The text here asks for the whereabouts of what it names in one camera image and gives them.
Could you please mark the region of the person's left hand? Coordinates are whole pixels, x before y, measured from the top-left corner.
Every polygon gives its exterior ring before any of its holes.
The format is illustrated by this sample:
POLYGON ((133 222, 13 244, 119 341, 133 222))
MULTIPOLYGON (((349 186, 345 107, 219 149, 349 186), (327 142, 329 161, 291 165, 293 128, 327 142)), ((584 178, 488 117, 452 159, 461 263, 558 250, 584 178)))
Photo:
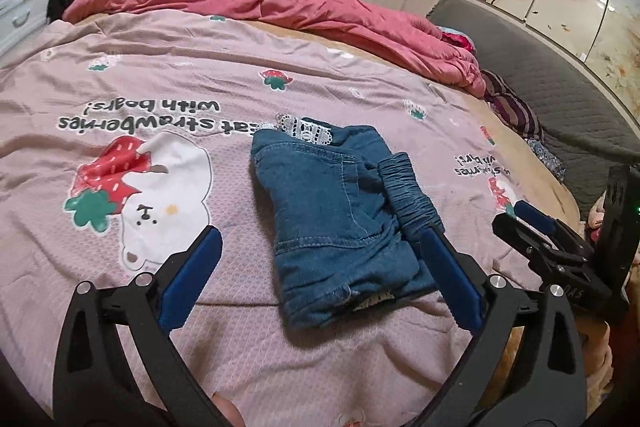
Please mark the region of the person's left hand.
POLYGON ((215 392, 212 395, 212 401, 233 427, 245 427, 245 421, 240 411, 230 400, 215 392))

